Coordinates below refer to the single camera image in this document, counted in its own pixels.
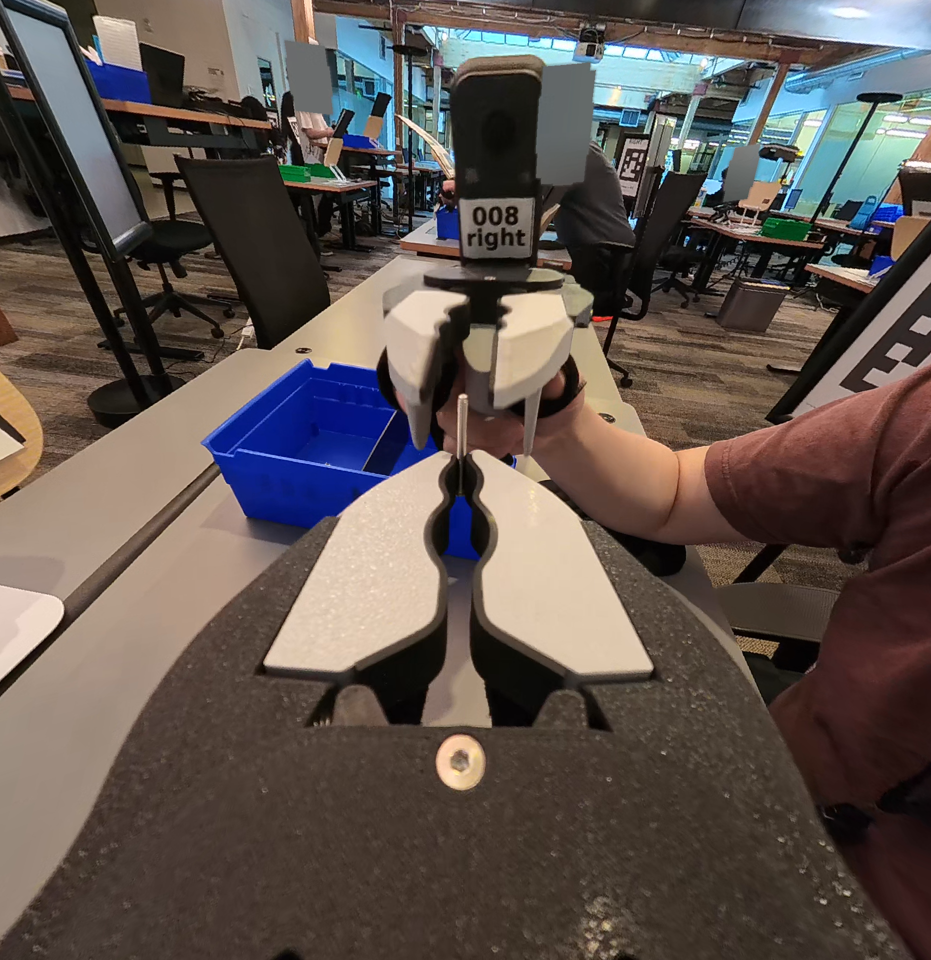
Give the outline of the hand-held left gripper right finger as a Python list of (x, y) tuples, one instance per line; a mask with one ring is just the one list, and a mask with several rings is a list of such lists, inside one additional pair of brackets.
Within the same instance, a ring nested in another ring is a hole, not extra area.
[(651, 658), (576, 513), (486, 452), (469, 462), (473, 516), (488, 528), (472, 588), (483, 629), (573, 686), (650, 678)]

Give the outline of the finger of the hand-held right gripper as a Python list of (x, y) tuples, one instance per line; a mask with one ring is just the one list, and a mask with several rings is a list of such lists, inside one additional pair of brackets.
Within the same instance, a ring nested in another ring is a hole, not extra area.
[(571, 353), (580, 320), (579, 293), (502, 296), (490, 321), (472, 320), (463, 342), (470, 409), (487, 417), (523, 405), (522, 454), (532, 454), (546, 384)]
[(411, 441), (424, 450), (434, 415), (458, 376), (457, 351), (470, 331), (469, 300), (452, 291), (388, 291), (383, 308), (389, 378)]

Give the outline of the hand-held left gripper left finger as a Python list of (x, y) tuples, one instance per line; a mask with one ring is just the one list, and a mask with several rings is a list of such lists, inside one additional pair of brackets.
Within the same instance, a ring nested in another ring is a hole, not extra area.
[(435, 453), (340, 514), (263, 669), (338, 687), (428, 687), (446, 658), (442, 534), (455, 461)]

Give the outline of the blue plastic parts bin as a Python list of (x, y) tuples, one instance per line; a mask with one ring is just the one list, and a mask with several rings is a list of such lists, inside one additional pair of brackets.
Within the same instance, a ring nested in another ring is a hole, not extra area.
[(304, 360), (247, 402), (203, 445), (250, 519), (310, 529), (435, 456), (406, 446), (388, 476), (363, 472), (394, 412), (376, 370)]

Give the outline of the person's right forearm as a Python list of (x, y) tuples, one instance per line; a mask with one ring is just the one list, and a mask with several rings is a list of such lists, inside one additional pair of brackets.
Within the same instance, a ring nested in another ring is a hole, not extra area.
[(592, 519), (632, 536), (671, 545), (744, 543), (718, 509), (707, 480), (711, 446), (674, 451), (617, 430), (597, 415), (578, 429), (582, 491)]

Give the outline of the person's right hand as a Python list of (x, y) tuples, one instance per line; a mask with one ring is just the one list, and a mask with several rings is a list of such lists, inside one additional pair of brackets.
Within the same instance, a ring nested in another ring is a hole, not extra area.
[[(519, 414), (479, 414), (466, 408), (466, 452), (496, 459), (523, 452), (524, 420)], [(553, 417), (538, 421), (531, 457), (557, 486), (581, 501), (635, 497), (649, 478), (640, 438), (616, 430), (582, 398)]]

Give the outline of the distant marker sign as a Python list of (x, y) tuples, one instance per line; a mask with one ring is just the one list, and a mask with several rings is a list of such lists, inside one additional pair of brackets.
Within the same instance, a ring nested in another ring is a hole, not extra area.
[(617, 148), (616, 172), (619, 189), (625, 201), (639, 196), (651, 144), (651, 134), (623, 135)]

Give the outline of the black highback office chair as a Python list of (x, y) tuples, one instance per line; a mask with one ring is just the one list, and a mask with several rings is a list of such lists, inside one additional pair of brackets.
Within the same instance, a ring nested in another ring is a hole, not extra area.
[(631, 251), (613, 256), (608, 293), (602, 306), (608, 307), (599, 316), (609, 317), (603, 341), (607, 366), (620, 377), (620, 384), (629, 388), (632, 378), (627, 369), (609, 356), (620, 319), (641, 320), (649, 309), (653, 277), (676, 228), (684, 220), (707, 179), (706, 174), (666, 174), (658, 188), (651, 209), (640, 227)]

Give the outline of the wooden office desk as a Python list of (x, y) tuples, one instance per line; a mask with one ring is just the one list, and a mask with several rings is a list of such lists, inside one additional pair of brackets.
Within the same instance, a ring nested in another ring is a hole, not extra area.
[(285, 174), (281, 174), (281, 177), (284, 186), (289, 191), (297, 190), (310, 196), (325, 195), (335, 198), (341, 217), (341, 240), (339, 245), (336, 246), (336, 250), (362, 254), (371, 254), (375, 250), (372, 246), (363, 246), (358, 243), (355, 230), (354, 205), (359, 201), (371, 198), (373, 188), (377, 186), (376, 181), (371, 179), (338, 180), (332, 178), (298, 181), (287, 178)]

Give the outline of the black mesh office chair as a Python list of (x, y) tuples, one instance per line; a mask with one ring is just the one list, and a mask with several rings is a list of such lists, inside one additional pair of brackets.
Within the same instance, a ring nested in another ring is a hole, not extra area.
[(175, 163), (259, 350), (274, 349), (328, 309), (328, 280), (272, 156)]

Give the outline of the grey trash can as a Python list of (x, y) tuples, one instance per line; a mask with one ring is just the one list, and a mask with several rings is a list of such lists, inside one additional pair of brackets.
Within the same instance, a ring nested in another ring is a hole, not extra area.
[(724, 330), (765, 334), (788, 293), (789, 287), (782, 282), (736, 279), (724, 297), (716, 323)]

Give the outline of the black swivel chair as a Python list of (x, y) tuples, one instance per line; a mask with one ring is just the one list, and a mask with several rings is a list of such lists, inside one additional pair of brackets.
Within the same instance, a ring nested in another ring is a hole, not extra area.
[(160, 317), (171, 314), (175, 318), (188, 313), (208, 324), (214, 339), (225, 338), (225, 331), (217, 318), (205, 311), (206, 307), (218, 310), (223, 318), (230, 320), (235, 316), (229, 301), (208, 295), (187, 294), (178, 291), (169, 279), (169, 273), (182, 280), (187, 270), (182, 260), (194, 255), (212, 244), (212, 236), (200, 222), (188, 220), (151, 221), (151, 236), (137, 245), (126, 255), (126, 260), (134, 262), (143, 270), (156, 268), (161, 281), (158, 293), (143, 296), (142, 305), (147, 310), (147, 319), (154, 324)]

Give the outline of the person in maroon shirt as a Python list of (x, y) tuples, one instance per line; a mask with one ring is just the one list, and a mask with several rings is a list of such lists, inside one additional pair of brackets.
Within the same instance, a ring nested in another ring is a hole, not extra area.
[(908, 950), (931, 958), (931, 810), (878, 809), (931, 765), (931, 364), (716, 442), (704, 475), (749, 541), (867, 549), (815, 665), (770, 712), (815, 802), (873, 817), (841, 849)]

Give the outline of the white base sheet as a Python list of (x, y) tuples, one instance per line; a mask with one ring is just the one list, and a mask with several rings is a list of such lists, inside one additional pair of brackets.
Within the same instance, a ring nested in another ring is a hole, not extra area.
[(0, 684), (51, 637), (64, 615), (57, 596), (0, 584)]

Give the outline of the large framed marker sign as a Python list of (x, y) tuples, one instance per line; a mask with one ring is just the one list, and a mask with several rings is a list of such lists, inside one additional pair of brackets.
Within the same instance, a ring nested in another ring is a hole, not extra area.
[(895, 383), (931, 363), (931, 221), (843, 320), (819, 340), (765, 416), (786, 423)]

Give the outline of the blue storage bin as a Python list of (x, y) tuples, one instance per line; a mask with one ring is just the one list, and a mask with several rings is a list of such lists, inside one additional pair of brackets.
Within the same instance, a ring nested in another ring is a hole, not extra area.
[(87, 58), (84, 64), (102, 100), (137, 104), (153, 102), (149, 78), (144, 71), (107, 62), (97, 63)]

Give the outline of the black floor lamp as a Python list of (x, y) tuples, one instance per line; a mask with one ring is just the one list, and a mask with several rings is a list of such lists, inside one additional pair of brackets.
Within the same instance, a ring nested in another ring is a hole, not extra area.
[(845, 172), (846, 167), (848, 166), (853, 154), (856, 151), (856, 147), (863, 138), (867, 126), (872, 121), (872, 118), (875, 116), (877, 110), (881, 106), (887, 106), (891, 104), (897, 104), (901, 102), (903, 95), (901, 93), (888, 92), (888, 91), (867, 91), (857, 95), (856, 100), (860, 104), (866, 104), (868, 106), (867, 113), (862, 119), (860, 125), (858, 126), (854, 138), (852, 138), (844, 156), (842, 157), (841, 162), (836, 168), (836, 171), (832, 175), (828, 186), (824, 189), (822, 196), (819, 200), (819, 203), (814, 210), (814, 213), (811, 215), (810, 224), (816, 225), (817, 222), (825, 216), (828, 207), (832, 201), (832, 195), (835, 191), (836, 186), (838, 185), (842, 175)]

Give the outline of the whiteboard on black stand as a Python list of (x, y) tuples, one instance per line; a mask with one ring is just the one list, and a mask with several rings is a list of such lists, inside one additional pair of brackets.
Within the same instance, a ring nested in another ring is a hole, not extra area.
[(128, 263), (152, 227), (67, 12), (0, 1), (0, 35), (25, 82), (10, 86), (0, 68), (0, 123), (122, 373), (87, 399), (112, 429), (184, 383), (163, 364)]

